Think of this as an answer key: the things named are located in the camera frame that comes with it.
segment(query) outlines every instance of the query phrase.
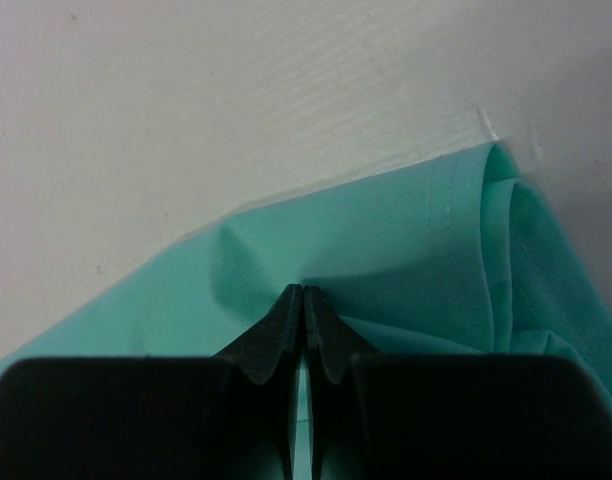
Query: white surface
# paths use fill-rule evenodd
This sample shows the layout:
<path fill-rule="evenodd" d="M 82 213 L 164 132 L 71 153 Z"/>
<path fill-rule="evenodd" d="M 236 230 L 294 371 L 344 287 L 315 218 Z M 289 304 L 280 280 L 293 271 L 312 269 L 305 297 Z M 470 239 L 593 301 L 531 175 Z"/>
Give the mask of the white surface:
<path fill-rule="evenodd" d="M 495 136 L 612 308 L 612 0 L 0 1 L 0 356 L 242 203 Z"/>

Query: green towel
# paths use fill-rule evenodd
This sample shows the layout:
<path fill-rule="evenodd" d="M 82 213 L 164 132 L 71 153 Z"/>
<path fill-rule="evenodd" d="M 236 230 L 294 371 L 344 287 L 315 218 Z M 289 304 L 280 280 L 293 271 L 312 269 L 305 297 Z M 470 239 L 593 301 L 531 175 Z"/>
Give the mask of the green towel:
<path fill-rule="evenodd" d="M 234 215 L 149 261 L 0 373 L 36 355 L 211 355 L 288 283 L 322 287 L 383 351 L 572 359 L 612 413 L 612 317 L 499 145 Z"/>

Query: turquoise fabric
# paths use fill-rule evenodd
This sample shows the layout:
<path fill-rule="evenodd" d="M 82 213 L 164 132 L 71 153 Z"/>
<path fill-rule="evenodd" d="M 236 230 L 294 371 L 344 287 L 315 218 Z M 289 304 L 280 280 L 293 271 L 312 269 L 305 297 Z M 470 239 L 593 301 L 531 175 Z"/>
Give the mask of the turquoise fabric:
<path fill-rule="evenodd" d="M 20 348 L 0 373 L 36 355 L 210 355 L 288 283 L 322 287 L 384 351 L 570 358 L 612 413 L 611 315 L 499 145 L 234 215 Z"/>

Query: teal cloth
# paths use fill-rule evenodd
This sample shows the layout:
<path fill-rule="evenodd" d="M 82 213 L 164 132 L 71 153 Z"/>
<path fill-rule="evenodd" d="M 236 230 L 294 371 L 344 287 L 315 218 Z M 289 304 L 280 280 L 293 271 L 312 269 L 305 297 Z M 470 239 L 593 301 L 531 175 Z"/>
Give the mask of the teal cloth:
<path fill-rule="evenodd" d="M 0 374 L 37 355 L 210 355 L 288 283 L 322 287 L 387 352 L 572 359 L 612 413 L 611 315 L 499 145 L 234 215 L 20 348 Z"/>

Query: folded cloth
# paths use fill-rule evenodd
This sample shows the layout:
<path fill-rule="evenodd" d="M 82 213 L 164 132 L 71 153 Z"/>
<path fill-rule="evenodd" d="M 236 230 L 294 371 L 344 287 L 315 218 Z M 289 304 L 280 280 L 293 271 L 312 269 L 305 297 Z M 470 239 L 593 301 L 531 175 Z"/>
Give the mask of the folded cloth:
<path fill-rule="evenodd" d="M 324 289 L 385 352 L 572 359 L 612 414 L 612 317 L 500 145 L 234 215 L 14 352 L 0 374 L 30 356 L 211 355 L 288 283 Z"/>

